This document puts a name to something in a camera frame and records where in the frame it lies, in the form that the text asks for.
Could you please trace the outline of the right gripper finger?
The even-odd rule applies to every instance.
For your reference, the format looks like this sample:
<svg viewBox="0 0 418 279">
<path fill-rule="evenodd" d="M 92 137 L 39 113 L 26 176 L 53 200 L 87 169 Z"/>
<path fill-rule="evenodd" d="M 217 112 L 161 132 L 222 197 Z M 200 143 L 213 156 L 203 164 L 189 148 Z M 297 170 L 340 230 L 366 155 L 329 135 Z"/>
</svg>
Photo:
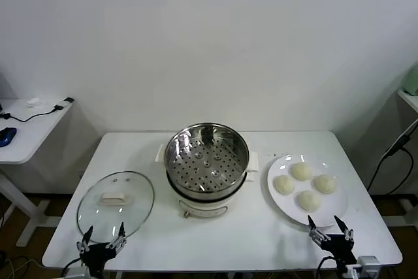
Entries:
<svg viewBox="0 0 418 279">
<path fill-rule="evenodd" d="M 308 215 L 309 236 L 315 243 L 323 243 L 330 240 L 330 237 L 316 227 L 313 219 Z"/>
<path fill-rule="evenodd" d="M 353 242 L 353 230 L 349 229 L 348 226 L 338 216 L 334 216 L 334 219 L 341 232 L 344 234 L 345 240 Z"/>
</svg>

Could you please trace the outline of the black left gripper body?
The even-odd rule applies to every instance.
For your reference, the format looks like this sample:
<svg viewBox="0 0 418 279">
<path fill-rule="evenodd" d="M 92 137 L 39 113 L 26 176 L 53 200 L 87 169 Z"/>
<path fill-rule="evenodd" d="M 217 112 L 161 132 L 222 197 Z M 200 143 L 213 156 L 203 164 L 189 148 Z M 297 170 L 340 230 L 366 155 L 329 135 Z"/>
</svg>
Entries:
<svg viewBox="0 0 418 279">
<path fill-rule="evenodd" d="M 88 268 L 91 278 L 104 278 L 104 268 L 117 255 L 115 248 L 107 248 L 107 243 L 94 244 L 80 254 L 81 261 Z"/>
</svg>

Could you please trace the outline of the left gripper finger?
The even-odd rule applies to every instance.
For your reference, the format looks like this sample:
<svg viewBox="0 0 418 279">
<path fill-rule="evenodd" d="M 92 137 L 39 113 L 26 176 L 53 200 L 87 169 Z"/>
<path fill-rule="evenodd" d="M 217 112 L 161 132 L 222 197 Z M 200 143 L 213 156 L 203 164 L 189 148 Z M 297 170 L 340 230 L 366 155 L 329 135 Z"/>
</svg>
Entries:
<svg viewBox="0 0 418 279">
<path fill-rule="evenodd" d="M 121 250 L 125 246 L 126 242 L 125 227 L 122 222 L 118 234 L 106 245 L 106 249 Z"/>
<path fill-rule="evenodd" d="M 84 233 L 82 240 L 76 243 L 76 247 L 80 253 L 87 252 L 89 250 L 89 242 L 93 233 L 93 226 L 91 226 L 86 233 Z"/>
</svg>

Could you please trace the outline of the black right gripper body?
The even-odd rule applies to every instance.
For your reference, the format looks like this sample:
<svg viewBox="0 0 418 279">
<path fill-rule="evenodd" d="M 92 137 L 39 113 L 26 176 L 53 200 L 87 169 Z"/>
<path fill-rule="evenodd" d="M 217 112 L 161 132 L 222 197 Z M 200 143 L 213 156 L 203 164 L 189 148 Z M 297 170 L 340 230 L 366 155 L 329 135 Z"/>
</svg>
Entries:
<svg viewBox="0 0 418 279">
<path fill-rule="evenodd" d="M 353 247 L 354 240 L 346 238 L 344 235 L 327 235 L 327 238 L 321 243 L 321 248 L 330 252 L 337 263 L 343 265 L 352 265 L 357 262 L 352 252 Z"/>
</svg>

